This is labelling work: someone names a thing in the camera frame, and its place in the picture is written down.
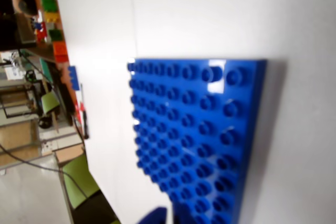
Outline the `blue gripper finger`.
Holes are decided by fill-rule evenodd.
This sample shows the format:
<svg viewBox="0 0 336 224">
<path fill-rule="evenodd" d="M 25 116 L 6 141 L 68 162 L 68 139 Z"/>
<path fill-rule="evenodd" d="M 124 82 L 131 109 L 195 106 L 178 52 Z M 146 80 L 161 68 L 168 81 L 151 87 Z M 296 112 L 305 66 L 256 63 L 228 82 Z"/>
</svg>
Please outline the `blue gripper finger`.
<svg viewBox="0 0 336 224">
<path fill-rule="evenodd" d="M 164 207 L 157 207 L 145 217 L 143 217 L 138 224 L 166 224 L 167 209 Z"/>
</svg>

